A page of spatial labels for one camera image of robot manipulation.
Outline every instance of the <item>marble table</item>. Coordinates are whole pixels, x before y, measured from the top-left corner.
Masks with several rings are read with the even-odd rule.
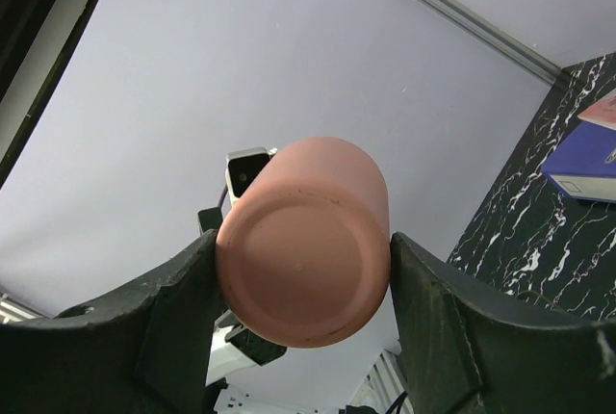
[[[604,320],[616,315],[616,204],[567,198],[540,167],[578,113],[616,88],[616,56],[566,70],[571,78],[552,88],[449,261],[511,296]]]

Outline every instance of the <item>marble surface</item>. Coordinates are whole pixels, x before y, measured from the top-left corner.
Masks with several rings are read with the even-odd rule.
[[[616,315],[616,204],[567,198],[540,167],[578,113],[616,88],[616,56],[567,70],[568,86],[552,88],[449,261],[511,296],[550,306],[537,293],[604,320]]]

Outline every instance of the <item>black marble countertop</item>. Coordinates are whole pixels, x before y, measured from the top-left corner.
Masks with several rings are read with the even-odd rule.
[[[616,56],[567,70],[568,89],[552,88],[449,261],[511,296],[604,320],[616,315],[616,204],[565,197],[540,167],[616,88]]]

